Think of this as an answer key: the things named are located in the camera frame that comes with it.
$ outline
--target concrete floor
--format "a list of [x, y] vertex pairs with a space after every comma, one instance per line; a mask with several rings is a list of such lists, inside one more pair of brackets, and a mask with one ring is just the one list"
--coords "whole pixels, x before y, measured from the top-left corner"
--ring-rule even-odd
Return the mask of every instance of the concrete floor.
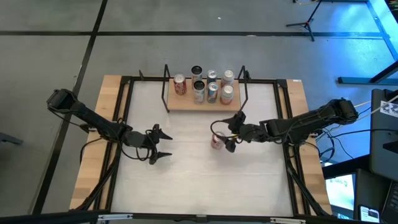
[[[371, 2], [398, 49], [398, 26], [391, 22], [384, 1]], [[101, 0], [3, 0], [0, 30], [91, 31], [100, 4]], [[305, 21], [314, 7], [291, 0], [115, 0], [108, 2], [100, 30], [295, 32], [296, 28], [284, 25]], [[324, 2], [312, 28], [315, 32], [378, 32], [364, 3]], [[25, 141], [22, 146], [0, 145], [0, 216], [29, 213], [60, 124], [46, 110], [45, 101], [53, 89], [72, 89], [88, 39], [0, 37], [0, 131]], [[370, 100], [373, 88], [397, 88], [339, 85], [336, 78], [372, 77], [393, 61], [381, 38], [317, 37], [311, 42], [308, 37], [97, 37], [79, 99], [94, 108], [103, 75], [138, 75], [141, 69], [144, 75], [159, 76], [167, 63], [172, 74], [188, 74], [196, 64], [216, 70], [245, 65], [254, 78], [301, 79], [310, 109], [340, 97], [359, 104]], [[336, 133], [368, 128], [369, 119], [363, 119]], [[369, 133], [340, 139], [353, 157], [369, 152]], [[69, 127], [44, 212], [68, 209], [85, 141], [83, 131]], [[329, 144], [320, 141], [318, 146], [323, 150]], [[347, 159], [337, 147], [333, 160]]]

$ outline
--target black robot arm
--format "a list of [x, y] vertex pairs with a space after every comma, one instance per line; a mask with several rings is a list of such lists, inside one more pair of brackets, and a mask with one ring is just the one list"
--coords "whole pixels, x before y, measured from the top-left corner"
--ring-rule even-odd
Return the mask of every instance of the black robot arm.
[[156, 160], [161, 157], [171, 155], [170, 153], [158, 152], [156, 149], [156, 144], [159, 143], [160, 139], [172, 139], [163, 133], [158, 124], [147, 130], [145, 134], [133, 131], [132, 127], [126, 124], [110, 122], [90, 110], [82, 102], [78, 101], [75, 94], [69, 90], [54, 90], [54, 93], [47, 100], [47, 108], [53, 113], [71, 113], [75, 115], [88, 123], [89, 126], [96, 128], [99, 135], [107, 141], [150, 150], [150, 164], [155, 164]]
[[215, 121], [228, 124], [228, 129], [233, 136], [218, 136], [226, 144], [229, 152], [234, 152], [238, 139], [251, 142], [275, 142], [278, 144], [289, 143], [290, 145], [302, 144], [308, 136], [318, 129], [325, 128], [331, 124], [351, 124], [358, 118], [352, 102], [348, 100], [331, 100], [317, 110], [295, 116], [290, 119], [269, 119], [260, 121], [259, 125], [244, 124], [246, 115], [238, 111], [232, 118]]

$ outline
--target red can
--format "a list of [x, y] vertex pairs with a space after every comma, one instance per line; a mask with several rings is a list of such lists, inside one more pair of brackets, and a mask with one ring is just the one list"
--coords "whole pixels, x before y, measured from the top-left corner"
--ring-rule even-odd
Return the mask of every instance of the red can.
[[187, 81], [184, 75], [178, 74], [174, 76], [174, 89], [178, 95], [184, 95], [187, 92]]
[[[225, 134], [222, 132], [217, 131], [216, 134], [225, 137]], [[213, 149], [221, 149], [224, 146], [223, 140], [218, 138], [217, 135], [213, 134], [213, 136], [211, 137], [210, 144]]]

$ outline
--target soda can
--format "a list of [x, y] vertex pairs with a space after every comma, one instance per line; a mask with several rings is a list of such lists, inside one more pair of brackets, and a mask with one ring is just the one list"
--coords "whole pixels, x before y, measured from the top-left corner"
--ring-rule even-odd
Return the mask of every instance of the soda can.
[[201, 104], [205, 100], [205, 83], [201, 80], [193, 84], [193, 101], [196, 104]]
[[[217, 131], [216, 134], [219, 136], [225, 136], [224, 133], [219, 131]], [[223, 140], [218, 138], [217, 135], [213, 134], [213, 136], [211, 137], [210, 145], [213, 149], [221, 149], [224, 146]]]
[[225, 70], [223, 77], [221, 78], [221, 88], [225, 85], [232, 85], [234, 82], [235, 74], [232, 70]]
[[201, 81], [202, 75], [201, 75], [201, 67], [196, 65], [194, 67], [191, 68], [191, 72], [192, 72], [192, 88], [193, 88], [193, 84], [196, 81]]
[[234, 87], [232, 85], [225, 85], [221, 91], [220, 102], [224, 105], [229, 105], [234, 98]]
[[206, 81], [207, 88], [209, 87], [209, 84], [212, 82], [215, 82], [215, 83], [217, 82], [217, 72], [214, 70], [209, 70], [207, 72], [207, 81]]
[[174, 76], [174, 89], [178, 95], [184, 95], [187, 92], [187, 81], [184, 75], [178, 74]]
[[207, 102], [216, 103], [218, 93], [218, 85], [216, 82], [209, 83], [207, 91]]

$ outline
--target black can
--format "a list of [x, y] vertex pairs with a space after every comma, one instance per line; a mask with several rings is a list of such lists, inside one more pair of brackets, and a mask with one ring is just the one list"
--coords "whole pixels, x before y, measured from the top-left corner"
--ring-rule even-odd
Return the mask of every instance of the black can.
[[193, 88], [193, 84], [196, 81], [200, 81], [202, 78], [202, 74], [201, 74], [201, 67], [196, 65], [194, 67], [191, 68], [191, 72], [192, 72], [192, 79], [191, 79], [191, 83], [192, 83], [192, 88]]

